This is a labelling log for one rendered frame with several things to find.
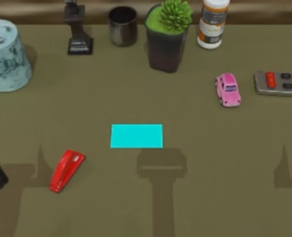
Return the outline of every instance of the car windshield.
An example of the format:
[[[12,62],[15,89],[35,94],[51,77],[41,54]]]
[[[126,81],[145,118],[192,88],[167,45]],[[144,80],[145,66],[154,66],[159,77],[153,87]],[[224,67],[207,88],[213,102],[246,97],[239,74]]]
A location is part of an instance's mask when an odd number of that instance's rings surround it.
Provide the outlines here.
[[[227,85],[225,87],[226,92],[231,92],[231,91],[236,91],[236,90],[237,90],[237,87],[235,85]]]

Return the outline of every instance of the red stapler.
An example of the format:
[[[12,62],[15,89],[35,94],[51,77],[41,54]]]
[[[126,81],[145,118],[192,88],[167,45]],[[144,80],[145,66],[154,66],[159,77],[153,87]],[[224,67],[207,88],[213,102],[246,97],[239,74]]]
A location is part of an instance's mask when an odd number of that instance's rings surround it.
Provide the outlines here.
[[[49,189],[55,193],[60,193],[84,159],[83,154],[66,150],[53,173]]]

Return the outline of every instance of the red object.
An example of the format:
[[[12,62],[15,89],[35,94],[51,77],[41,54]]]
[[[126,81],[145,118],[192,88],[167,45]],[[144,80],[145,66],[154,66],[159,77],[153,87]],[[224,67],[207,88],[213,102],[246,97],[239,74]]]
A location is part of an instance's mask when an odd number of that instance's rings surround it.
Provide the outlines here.
[[[84,159],[85,156],[83,154],[66,150],[53,173],[49,189],[55,193],[59,193],[74,175]]]
[[[266,76],[266,84],[269,88],[276,88],[276,81],[274,77],[274,72],[267,72]]]

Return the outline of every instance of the light blue cylinder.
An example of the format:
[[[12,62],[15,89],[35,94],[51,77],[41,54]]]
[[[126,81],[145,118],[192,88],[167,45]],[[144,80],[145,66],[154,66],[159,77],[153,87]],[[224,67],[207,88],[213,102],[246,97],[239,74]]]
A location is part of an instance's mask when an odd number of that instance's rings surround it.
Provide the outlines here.
[[[17,27],[9,21],[0,20],[0,92],[18,90],[31,77],[31,65]]]

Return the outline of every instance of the cyan sticky note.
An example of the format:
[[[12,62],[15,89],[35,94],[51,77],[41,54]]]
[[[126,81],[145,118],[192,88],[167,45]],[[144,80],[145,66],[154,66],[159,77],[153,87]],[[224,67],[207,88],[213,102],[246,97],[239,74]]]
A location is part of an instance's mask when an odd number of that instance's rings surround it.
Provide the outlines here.
[[[161,124],[112,124],[111,148],[163,148]]]

